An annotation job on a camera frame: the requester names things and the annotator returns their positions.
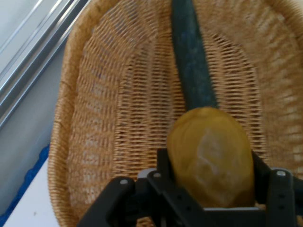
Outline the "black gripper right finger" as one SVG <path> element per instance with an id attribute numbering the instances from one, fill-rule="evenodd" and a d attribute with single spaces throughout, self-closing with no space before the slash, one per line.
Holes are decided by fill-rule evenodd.
<path id="1" fill-rule="evenodd" d="M 270 168 L 252 152 L 255 200 L 266 206 L 266 227 L 297 227 L 303 215 L 303 181 L 288 170 Z"/>

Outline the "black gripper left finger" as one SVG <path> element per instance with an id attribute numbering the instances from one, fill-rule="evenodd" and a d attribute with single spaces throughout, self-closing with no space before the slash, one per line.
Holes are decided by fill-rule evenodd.
<path id="1" fill-rule="evenodd" d="M 77 225 L 134 227 L 149 217 L 157 227 L 204 226 L 204 211 L 171 177 L 167 150 L 159 149 L 156 170 L 136 181 L 121 176 L 111 180 Z"/>

